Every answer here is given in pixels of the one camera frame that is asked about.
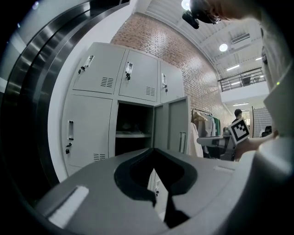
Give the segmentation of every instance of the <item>red brick wall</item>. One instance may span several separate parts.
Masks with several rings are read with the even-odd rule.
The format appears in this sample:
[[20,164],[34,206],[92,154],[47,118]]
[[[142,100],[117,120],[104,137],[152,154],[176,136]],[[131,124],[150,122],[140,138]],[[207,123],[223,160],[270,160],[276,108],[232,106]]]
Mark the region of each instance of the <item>red brick wall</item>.
[[205,56],[170,26],[144,14],[132,15],[111,43],[152,54],[182,70],[192,108],[211,112],[228,126],[232,117],[222,105],[215,70]]

